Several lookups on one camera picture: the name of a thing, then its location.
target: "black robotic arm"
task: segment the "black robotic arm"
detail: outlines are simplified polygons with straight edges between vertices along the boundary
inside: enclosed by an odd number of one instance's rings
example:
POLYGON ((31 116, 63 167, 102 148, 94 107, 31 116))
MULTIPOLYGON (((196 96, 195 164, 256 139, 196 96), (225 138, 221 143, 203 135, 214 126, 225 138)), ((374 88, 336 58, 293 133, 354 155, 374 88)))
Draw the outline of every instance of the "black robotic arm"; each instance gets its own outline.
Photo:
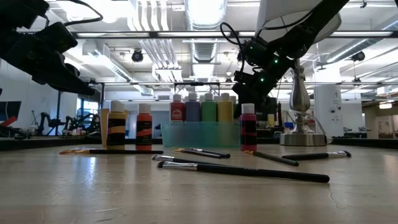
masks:
POLYGON ((254 103, 262 110, 269 102, 268 94, 277 86, 289 68, 295 67, 295 61, 303 57, 313 44, 318 33, 343 8, 349 0, 323 0, 313 8, 308 17, 294 26, 283 37, 266 42, 257 33, 242 48, 244 60, 261 68, 253 75, 236 71, 234 80, 237 83, 233 90, 239 95, 239 106, 235 111, 235 118, 241 114, 242 103, 254 103))

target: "wooden table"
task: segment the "wooden table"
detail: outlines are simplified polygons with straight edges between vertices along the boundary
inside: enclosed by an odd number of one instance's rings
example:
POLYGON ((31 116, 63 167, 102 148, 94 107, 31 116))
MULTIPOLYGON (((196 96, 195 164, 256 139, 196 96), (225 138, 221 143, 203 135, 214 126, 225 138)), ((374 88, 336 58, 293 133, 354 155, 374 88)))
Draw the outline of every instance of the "wooden table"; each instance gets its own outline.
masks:
POLYGON ((282 155, 347 150, 352 158, 291 167, 243 154, 212 159, 328 174, 329 184, 156 168, 151 155, 59 155, 56 147, 0 152, 0 223, 397 223, 398 151, 259 146, 282 155))

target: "teal plastic bin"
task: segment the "teal plastic bin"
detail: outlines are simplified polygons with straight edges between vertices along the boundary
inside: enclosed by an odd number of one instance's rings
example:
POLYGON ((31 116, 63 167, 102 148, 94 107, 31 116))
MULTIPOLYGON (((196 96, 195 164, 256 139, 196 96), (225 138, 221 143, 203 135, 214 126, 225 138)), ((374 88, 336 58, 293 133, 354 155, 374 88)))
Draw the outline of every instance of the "teal plastic bin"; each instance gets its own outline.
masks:
POLYGON ((240 147, 239 125, 217 122, 162 123, 164 147, 240 147))

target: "paint bottle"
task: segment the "paint bottle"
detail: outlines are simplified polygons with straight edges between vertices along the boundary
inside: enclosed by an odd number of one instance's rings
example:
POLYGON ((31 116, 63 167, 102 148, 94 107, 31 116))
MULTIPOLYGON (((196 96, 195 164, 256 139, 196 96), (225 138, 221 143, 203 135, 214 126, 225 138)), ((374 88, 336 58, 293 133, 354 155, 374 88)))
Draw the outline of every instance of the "paint bottle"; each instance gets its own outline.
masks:
POLYGON ((257 117, 253 103, 242 104, 241 151, 257 150, 257 117))
POLYGON ((174 94, 170 103, 170 122, 184 122, 185 104, 181 102, 181 95, 174 94))
POLYGON ((150 104, 140 103, 137 115, 136 150, 152 150, 152 115, 150 104))
POLYGON ((230 96, 229 97, 229 100, 231 100, 231 102, 232 102, 232 105, 234 106, 234 113, 235 113, 235 110, 236 110, 236 107, 237 107, 237 103, 236 103, 236 96, 230 96))
POLYGON ((203 103, 205 101, 205 96, 199 96, 199 103, 203 103))
POLYGON ((213 101, 213 94, 205 94, 205 101, 201 104, 200 109, 203 122, 217 122, 217 103, 213 101))
POLYGON ((126 115, 124 104, 114 100, 111 102, 111 112, 108 114, 108 136, 106 148, 109 150, 124 150, 126 135, 126 115))
POLYGON ((199 122, 200 121, 200 103, 197 102, 198 95, 196 93, 189 93, 188 102, 185 102, 185 121, 199 122))
POLYGON ((217 106, 217 118, 218 122, 234 122, 233 104, 229 100, 229 93, 221 94, 221 101, 218 102, 217 106))

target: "green paint bottle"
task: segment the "green paint bottle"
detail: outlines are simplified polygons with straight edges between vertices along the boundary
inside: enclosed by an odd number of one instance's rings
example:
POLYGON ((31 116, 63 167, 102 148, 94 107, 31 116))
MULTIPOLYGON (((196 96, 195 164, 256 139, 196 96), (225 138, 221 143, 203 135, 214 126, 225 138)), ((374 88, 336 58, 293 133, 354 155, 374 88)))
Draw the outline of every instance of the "green paint bottle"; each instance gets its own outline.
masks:
POLYGON ((205 94, 205 101, 201 104, 200 110, 202 122, 217 122, 217 103, 213 101, 213 94, 205 94))

